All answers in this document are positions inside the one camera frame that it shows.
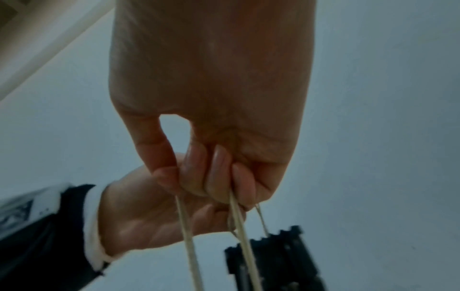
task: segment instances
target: sleeve cuff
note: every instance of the sleeve cuff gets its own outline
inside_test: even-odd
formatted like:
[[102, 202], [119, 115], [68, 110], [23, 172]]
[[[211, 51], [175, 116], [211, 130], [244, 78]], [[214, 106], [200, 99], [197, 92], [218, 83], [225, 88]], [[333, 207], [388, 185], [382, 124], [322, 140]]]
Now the sleeve cuff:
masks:
[[107, 184], [93, 187], [86, 195], [83, 206], [83, 236], [84, 236], [84, 251], [85, 256], [91, 267], [95, 271], [100, 271], [104, 268], [105, 263], [112, 263], [119, 259], [106, 254], [104, 247], [101, 245], [98, 227], [98, 210], [101, 196], [107, 188]]

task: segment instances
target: black object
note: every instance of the black object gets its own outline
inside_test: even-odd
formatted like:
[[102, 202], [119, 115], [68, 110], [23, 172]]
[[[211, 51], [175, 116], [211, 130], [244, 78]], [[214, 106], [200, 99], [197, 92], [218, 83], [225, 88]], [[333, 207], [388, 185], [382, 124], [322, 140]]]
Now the black object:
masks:
[[[251, 247], [264, 291], [325, 291], [318, 270], [303, 244], [299, 226], [270, 234]], [[225, 250], [229, 273], [235, 275], [238, 291], [253, 291], [241, 245]]]

